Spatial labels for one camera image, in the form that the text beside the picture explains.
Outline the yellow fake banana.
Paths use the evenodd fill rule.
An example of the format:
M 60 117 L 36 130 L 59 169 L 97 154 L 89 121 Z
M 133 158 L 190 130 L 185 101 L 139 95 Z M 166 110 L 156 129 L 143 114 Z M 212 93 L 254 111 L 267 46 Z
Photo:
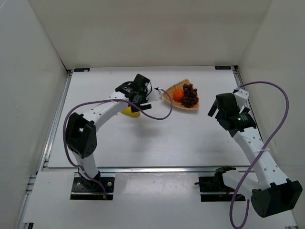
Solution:
M 130 106 L 125 108 L 125 109 L 123 109 L 123 110 L 121 110 L 121 113 L 124 114 L 124 115 L 127 115 L 129 117 L 133 117 L 133 118 L 139 117 L 140 114 L 141 114 L 141 112 L 139 112 L 139 111 L 132 112 Z

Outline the dark red fake grapes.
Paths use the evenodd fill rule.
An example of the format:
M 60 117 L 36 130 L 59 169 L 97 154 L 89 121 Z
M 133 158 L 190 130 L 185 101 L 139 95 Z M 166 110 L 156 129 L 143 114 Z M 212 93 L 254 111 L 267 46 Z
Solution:
M 183 85 L 183 98 L 181 100 L 181 103 L 185 107 L 192 107 L 194 105 L 198 104 L 199 98 L 198 98 L 198 92 L 197 88 L 193 87 L 193 84 L 184 84 Z

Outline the orange fake orange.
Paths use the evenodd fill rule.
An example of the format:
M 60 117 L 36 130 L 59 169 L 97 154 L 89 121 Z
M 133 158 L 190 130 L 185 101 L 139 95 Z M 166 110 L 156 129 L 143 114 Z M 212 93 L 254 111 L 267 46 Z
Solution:
M 183 89 L 176 89 L 173 92 L 173 99 L 175 101 L 181 101 L 184 98 L 184 90 Z

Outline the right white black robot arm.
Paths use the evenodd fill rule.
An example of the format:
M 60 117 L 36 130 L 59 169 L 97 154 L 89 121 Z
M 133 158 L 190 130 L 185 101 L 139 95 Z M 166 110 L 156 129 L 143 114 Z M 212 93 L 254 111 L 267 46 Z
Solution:
M 246 177 L 239 186 L 243 174 L 232 166 L 217 169 L 214 178 L 219 188 L 238 189 L 251 201 L 256 213 L 265 218 L 292 210 L 303 188 L 299 181 L 288 178 L 264 147 L 257 124 L 249 114 L 249 108 L 245 107 L 248 97 L 249 93 L 243 89 L 218 94 L 208 116 L 215 117 L 240 146 L 253 166 L 257 180 Z

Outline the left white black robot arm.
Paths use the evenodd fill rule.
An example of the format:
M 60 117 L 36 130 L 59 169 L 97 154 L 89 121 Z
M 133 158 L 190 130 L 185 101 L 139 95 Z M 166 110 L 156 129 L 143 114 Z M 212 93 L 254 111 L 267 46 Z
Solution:
M 93 155 L 99 129 L 125 108 L 132 112 L 151 109 L 151 102 L 161 100 L 162 93 L 148 78 L 137 74 L 133 81 L 116 87 L 106 100 L 79 104 L 68 112 L 62 130 L 64 150 L 69 163 L 78 169 L 85 189 L 105 192 Z

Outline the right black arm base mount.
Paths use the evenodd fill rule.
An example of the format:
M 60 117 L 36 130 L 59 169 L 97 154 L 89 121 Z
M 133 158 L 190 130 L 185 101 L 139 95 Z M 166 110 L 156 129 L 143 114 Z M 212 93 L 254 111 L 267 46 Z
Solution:
M 231 202 L 234 189 L 224 184 L 223 174 L 237 171 L 235 167 L 225 166 L 216 169 L 212 176 L 200 176 L 194 183 L 200 190 L 201 202 Z

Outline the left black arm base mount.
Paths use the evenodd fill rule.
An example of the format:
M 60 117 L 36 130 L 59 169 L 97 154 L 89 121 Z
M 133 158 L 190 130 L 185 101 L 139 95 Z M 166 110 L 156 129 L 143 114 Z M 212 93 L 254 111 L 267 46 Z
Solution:
M 102 187 L 91 180 L 86 180 L 78 173 L 74 174 L 71 187 L 71 200 L 113 200 L 115 174 L 101 174 L 99 182 Z

